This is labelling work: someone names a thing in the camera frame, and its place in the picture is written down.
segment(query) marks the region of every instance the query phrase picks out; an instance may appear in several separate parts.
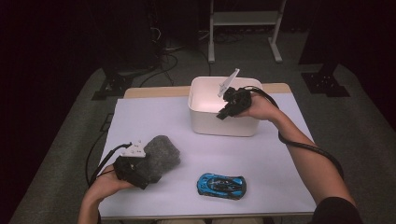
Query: gray carpet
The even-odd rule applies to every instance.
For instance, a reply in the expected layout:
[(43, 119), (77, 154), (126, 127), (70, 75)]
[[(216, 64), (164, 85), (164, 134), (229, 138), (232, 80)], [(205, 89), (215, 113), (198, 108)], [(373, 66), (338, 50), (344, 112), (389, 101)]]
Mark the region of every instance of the gray carpet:
[[(334, 76), (346, 87), (350, 97), (329, 98), (311, 94), (302, 72), (315, 72), (318, 65), (298, 65), (307, 34), (280, 33), (279, 51), (283, 63), (275, 63), (268, 46), (268, 35), (245, 35), (241, 41), (216, 45), (216, 62), (209, 65), (202, 52), (182, 50), (173, 53), (177, 66), (168, 72), (175, 86), (190, 85), (195, 77), (228, 76), (235, 68), (239, 77), (257, 78), (263, 83), (284, 82), (290, 85), (306, 124), (316, 143), (331, 152), (343, 165), (346, 183), (356, 199), (364, 223), (396, 222), (396, 133), (361, 88), (358, 79), (342, 65)], [(163, 67), (175, 60), (163, 57)], [(138, 87), (150, 74), (137, 77)], [(87, 188), (85, 160), (101, 126), (114, 112), (117, 97), (92, 101), (105, 75), (92, 74), (71, 108), (64, 125), (54, 139), (48, 155), (15, 212), (11, 223), (75, 223), (79, 204)], [(144, 87), (170, 86), (170, 80), (158, 75)], [(99, 139), (89, 162), (89, 174), (99, 163), (106, 135)], [(309, 217), (278, 217), (276, 223), (306, 223)], [(125, 223), (149, 223), (126, 221)]]

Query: shelf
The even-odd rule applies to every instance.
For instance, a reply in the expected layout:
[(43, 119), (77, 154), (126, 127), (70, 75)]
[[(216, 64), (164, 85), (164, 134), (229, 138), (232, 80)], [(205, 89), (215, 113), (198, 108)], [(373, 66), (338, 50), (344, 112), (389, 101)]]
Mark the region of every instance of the shelf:
[(214, 12), (213, 25), (275, 25), (277, 11)]

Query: sleeve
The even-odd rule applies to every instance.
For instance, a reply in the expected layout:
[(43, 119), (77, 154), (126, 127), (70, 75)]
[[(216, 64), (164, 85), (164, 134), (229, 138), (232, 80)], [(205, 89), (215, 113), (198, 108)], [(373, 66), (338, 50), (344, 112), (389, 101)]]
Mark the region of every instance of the sleeve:
[(343, 198), (324, 199), (315, 209), (310, 224), (362, 224), (358, 209)]

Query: white paper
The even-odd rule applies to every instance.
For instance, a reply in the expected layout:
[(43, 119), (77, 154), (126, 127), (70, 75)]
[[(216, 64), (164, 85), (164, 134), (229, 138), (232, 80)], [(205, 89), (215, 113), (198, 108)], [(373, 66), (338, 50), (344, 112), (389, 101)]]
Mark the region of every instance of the white paper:
[[(293, 95), (271, 95), (311, 138)], [(118, 145), (138, 140), (148, 143), (157, 135), (167, 135), (180, 150), (181, 164), (145, 190), (126, 189), (106, 198), (100, 204), (103, 219), (296, 214), (315, 210), (286, 146), (268, 121), (261, 121), (252, 137), (204, 135), (191, 129), (188, 97), (119, 99), (102, 159)], [(247, 181), (247, 193), (239, 201), (201, 196), (196, 182), (204, 173), (242, 175)]]

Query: wooden table edge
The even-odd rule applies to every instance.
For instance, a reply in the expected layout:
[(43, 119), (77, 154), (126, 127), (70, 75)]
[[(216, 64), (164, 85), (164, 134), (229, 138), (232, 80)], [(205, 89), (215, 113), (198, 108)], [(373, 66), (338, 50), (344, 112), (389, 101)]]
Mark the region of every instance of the wooden table edge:
[[(291, 93), (286, 83), (262, 83), (262, 89), (267, 93)], [(124, 93), (124, 98), (175, 97), (189, 94), (190, 86), (130, 88)]]

